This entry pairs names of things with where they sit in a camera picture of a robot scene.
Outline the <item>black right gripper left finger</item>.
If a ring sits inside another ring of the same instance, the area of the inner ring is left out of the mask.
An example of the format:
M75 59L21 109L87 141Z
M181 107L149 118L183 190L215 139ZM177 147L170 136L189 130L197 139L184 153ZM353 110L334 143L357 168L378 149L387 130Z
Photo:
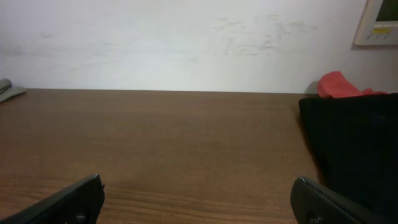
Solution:
M1 224L96 224L104 200L104 185L95 174L1 220Z

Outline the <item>black shorts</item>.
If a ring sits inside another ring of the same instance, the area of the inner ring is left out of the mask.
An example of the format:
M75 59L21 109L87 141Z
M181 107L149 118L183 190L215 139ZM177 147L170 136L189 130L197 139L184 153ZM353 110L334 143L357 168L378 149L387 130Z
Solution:
M327 187L397 223L397 94L303 98L298 105Z

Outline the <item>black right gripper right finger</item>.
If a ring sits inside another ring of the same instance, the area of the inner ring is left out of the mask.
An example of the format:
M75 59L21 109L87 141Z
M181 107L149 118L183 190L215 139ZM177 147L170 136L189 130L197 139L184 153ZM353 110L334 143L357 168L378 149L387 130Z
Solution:
M292 186L290 205L299 224L390 223L361 205L302 176Z

